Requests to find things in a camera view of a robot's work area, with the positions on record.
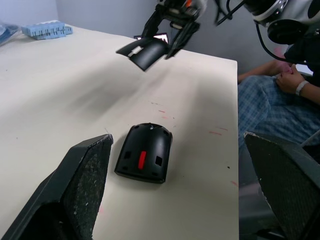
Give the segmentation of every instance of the gray wall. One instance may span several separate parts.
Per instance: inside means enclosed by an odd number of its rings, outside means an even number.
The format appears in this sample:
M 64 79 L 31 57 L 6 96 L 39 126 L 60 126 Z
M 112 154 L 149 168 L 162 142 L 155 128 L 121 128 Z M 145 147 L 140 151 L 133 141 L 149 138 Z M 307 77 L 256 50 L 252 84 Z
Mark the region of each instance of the gray wall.
M 0 20 L 18 25 L 57 20 L 56 0 L 0 0 Z
M 67 24 L 133 38 L 140 35 L 156 0 L 56 0 L 59 20 Z M 161 32 L 170 33 L 169 22 Z
M 231 9 L 237 5 L 237 1 L 232 2 Z M 244 7 L 233 15 L 232 20 L 226 20 L 219 26 L 214 25 L 215 16 L 216 5 L 209 0 L 206 12 L 198 20 L 201 23 L 200 30 L 193 35 L 186 50 L 236 60 L 239 73 L 272 59 L 261 47 L 252 16 Z M 270 42 L 266 34 L 264 39 L 273 52 L 275 44 Z

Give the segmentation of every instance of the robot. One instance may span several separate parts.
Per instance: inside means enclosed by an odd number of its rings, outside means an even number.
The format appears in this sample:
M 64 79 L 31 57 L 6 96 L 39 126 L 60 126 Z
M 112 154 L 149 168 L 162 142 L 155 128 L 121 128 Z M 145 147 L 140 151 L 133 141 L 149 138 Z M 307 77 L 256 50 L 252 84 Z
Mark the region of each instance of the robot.
M 260 26 L 263 26 L 267 28 L 271 41 L 277 44 L 294 44 L 304 36 L 309 28 L 320 25 L 319 0 L 243 0 L 232 10 L 229 7 L 230 0 L 227 0 L 227 12 L 223 10 L 220 0 L 214 1 L 217 5 L 214 21 L 217 26 L 226 20 L 232 20 L 233 13 L 244 6 L 252 14 L 260 43 L 269 55 L 288 63 L 320 64 L 276 56 L 265 46 L 260 33 Z M 166 60 L 170 59 L 183 49 L 192 35 L 200 29 L 201 26 L 197 19 L 205 11 L 209 11 L 207 2 L 208 0 L 158 0 L 155 12 L 144 26 L 142 39 L 121 48 L 117 53 L 128 57 L 143 71 L 146 71 L 164 55 Z M 170 26 L 178 30 L 170 44 L 153 38 L 163 20 L 169 20 Z M 319 35 L 319 33 L 319 29 L 316 28 L 314 34 Z

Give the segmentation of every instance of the person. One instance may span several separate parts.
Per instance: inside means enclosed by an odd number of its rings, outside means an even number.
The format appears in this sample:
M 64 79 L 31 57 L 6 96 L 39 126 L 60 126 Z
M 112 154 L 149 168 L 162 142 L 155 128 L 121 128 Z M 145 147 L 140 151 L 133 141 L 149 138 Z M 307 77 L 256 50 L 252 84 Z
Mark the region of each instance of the person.
M 309 29 L 284 54 L 287 59 L 307 61 L 313 76 L 305 79 L 295 64 L 283 72 L 273 60 L 238 76 L 238 144 L 244 133 L 256 132 L 301 144 L 320 130 L 320 37 Z M 320 136 L 309 145 L 320 144 Z

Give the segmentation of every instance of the black computer mouse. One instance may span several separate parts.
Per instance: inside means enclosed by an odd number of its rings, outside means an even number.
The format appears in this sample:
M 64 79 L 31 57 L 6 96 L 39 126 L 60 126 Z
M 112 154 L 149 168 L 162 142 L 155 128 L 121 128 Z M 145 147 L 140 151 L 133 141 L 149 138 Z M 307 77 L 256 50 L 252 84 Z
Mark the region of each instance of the black computer mouse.
M 143 182 L 166 181 L 173 135 L 161 125 L 142 123 L 131 127 L 114 172 Z

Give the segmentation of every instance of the red mark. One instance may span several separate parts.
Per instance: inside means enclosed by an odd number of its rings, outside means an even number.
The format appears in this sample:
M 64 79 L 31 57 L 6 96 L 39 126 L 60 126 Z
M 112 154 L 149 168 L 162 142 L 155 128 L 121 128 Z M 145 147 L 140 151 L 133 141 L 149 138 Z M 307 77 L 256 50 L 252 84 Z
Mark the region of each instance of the red mark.
M 215 132 L 215 131 L 210 131 L 209 133 L 210 133 L 210 134 L 217 134 L 217 135 L 222 136 L 222 134 L 221 134 L 221 133 L 219 133 L 219 132 Z
M 217 129 L 222 129 L 228 131 L 228 129 L 222 128 L 222 127 L 217 127 Z
M 105 211 L 105 210 L 104 210 L 104 207 L 103 207 L 103 206 L 100 206 L 100 207 L 99 207 L 99 213 L 103 214 L 104 211 Z
M 238 183 L 236 183 L 235 181 L 231 181 L 231 183 L 235 185 L 237 188 L 239 187 Z
M 186 7 L 189 8 L 192 4 L 192 0 L 187 0 L 186 1 Z
M 147 155 L 146 151 L 142 151 L 140 154 L 139 163 L 138 163 L 138 169 L 140 169 L 140 170 L 144 169 L 146 155 Z

